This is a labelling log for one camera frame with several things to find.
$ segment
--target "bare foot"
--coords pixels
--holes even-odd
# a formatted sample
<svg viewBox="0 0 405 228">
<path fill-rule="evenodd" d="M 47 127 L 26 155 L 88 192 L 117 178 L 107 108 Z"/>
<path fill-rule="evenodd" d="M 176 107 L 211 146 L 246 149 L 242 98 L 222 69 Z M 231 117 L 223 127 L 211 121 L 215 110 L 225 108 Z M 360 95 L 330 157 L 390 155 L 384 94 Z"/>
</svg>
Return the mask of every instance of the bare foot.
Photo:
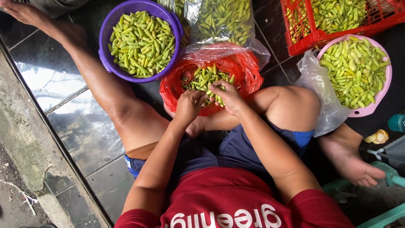
<svg viewBox="0 0 405 228">
<path fill-rule="evenodd" d="M 164 110 L 169 114 L 170 117 L 174 118 L 175 112 L 171 112 L 167 105 L 164 103 L 163 104 Z M 199 134 L 201 134 L 203 131 L 205 131 L 205 124 L 204 124 L 204 117 L 203 116 L 198 116 L 186 129 L 186 133 L 190 138 L 195 138 Z"/>
<path fill-rule="evenodd" d="M 73 42 L 79 46 L 86 45 L 86 32 L 77 24 L 53 20 L 30 4 L 0 0 L 0 7 L 20 22 L 39 28 L 62 45 L 66 42 Z"/>
<path fill-rule="evenodd" d="M 330 136 L 319 137 L 319 144 L 340 175 L 354 185 L 370 187 L 377 185 L 374 178 L 385 177 L 384 171 L 361 159 L 358 152 L 360 143 L 355 146 L 352 142 L 348 142 L 347 138 L 333 133 Z"/>
</svg>

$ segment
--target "blue shorts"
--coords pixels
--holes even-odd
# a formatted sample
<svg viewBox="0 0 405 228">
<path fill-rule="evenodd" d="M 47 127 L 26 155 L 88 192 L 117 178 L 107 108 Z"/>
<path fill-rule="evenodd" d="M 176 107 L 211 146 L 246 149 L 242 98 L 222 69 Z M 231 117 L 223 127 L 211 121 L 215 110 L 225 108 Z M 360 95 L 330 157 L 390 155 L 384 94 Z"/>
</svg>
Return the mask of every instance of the blue shorts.
<svg viewBox="0 0 405 228">
<path fill-rule="evenodd" d="M 303 156 L 313 135 L 313 131 L 297 132 L 281 130 L 273 124 L 270 124 L 270 127 L 278 133 L 299 157 Z M 125 159 L 128 170 L 136 178 L 145 161 L 130 159 L 126 155 Z M 218 154 L 214 154 L 206 149 L 200 141 L 184 136 L 179 146 L 171 179 L 175 181 L 191 171 L 209 167 L 242 168 L 252 172 L 266 182 L 267 178 L 270 178 L 247 138 L 242 125 L 238 125 L 232 129 L 227 137 L 222 140 Z"/>
</svg>

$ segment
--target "teal bottle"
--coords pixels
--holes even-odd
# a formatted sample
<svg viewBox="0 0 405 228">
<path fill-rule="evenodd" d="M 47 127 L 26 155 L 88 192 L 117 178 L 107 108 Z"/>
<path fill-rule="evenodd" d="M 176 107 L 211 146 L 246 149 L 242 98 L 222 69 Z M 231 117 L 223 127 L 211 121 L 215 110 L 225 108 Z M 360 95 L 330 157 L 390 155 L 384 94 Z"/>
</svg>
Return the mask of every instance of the teal bottle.
<svg viewBox="0 0 405 228">
<path fill-rule="evenodd" d="M 388 127 L 393 131 L 405 132 L 405 114 L 395 114 L 388 120 Z"/>
</svg>

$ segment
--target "red plastic crate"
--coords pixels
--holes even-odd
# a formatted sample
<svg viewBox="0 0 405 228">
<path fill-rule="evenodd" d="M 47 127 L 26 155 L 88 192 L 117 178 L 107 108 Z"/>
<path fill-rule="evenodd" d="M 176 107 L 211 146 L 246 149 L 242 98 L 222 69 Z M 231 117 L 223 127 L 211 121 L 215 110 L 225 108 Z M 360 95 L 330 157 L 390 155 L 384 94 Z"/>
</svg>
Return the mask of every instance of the red plastic crate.
<svg viewBox="0 0 405 228">
<path fill-rule="evenodd" d="M 303 5 L 306 9 L 306 15 L 302 17 L 301 12 L 298 12 L 299 21 L 290 21 L 288 16 L 291 15 L 298 5 Z M 315 28 L 315 19 L 313 16 L 311 0 L 281 0 L 281 8 L 283 11 L 284 24 L 286 26 L 287 48 L 290 56 L 302 54 L 307 50 L 313 49 L 315 45 L 323 47 L 329 41 L 347 34 L 358 34 L 371 37 L 383 30 L 386 30 L 396 24 L 405 22 L 405 8 L 403 0 L 368 0 L 366 10 L 367 17 L 358 28 L 326 34 L 321 29 Z M 309 20 L 309 26 L 304 26 L 303 20 Z M 295 37 L 296 43 L 293 43 L 291 32 L 296 34 L 297 29 L 300 29 L 304 34 L 305 29 L 310 33 L 305 37 Z"/>
</svg>

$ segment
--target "purple bucket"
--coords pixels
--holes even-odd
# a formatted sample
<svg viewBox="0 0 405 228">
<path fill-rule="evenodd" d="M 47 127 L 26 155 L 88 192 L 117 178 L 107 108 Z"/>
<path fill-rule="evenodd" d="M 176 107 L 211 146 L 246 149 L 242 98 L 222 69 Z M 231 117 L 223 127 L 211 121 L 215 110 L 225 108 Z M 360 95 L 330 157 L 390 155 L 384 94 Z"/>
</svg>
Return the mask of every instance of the purple bucket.
<svg viewBox="0 0 405 228">
<path fill-rule="evenodd" d="M 123 13 L 130 14 L 137 11 L 148 11 L 150 15 L 155 17 L 160 17 L 162 20 L 165 20 L 170 24 L 172 32 L 175 36 L 176 48 L 173 54 L 172 60 L 169 62 L 167 67 L 160 73 L 153 75 L 149 78 L 135 78 L 132 77 L 127 72 L 120 69 L 120 67 L 115 64 L 113 61 L 114 56 L 108 50 L 107 43 L 110 42 L 110 36 L 113 33 L 113 26 L 115 26 Z M 148 0 L 130 0 L 123 2 L 116 6 L 105 18 L 101 30 L 100 30 L 100 49 L 98 54 L 105 69 L 110 72 L 118 75 L 119 77 L 135 83 L 148 83 L 153 82 L 158 79 L 163 78 L 167 72 L 169 72 L 176 63 L 177 58 L 180 55 L 180 39 L 183 37 L 183 27 L 180 24 L 179 18 L 174 13 L 169 13 L 162 6 L 157 3 L 148 1 Z"/>
</svg>

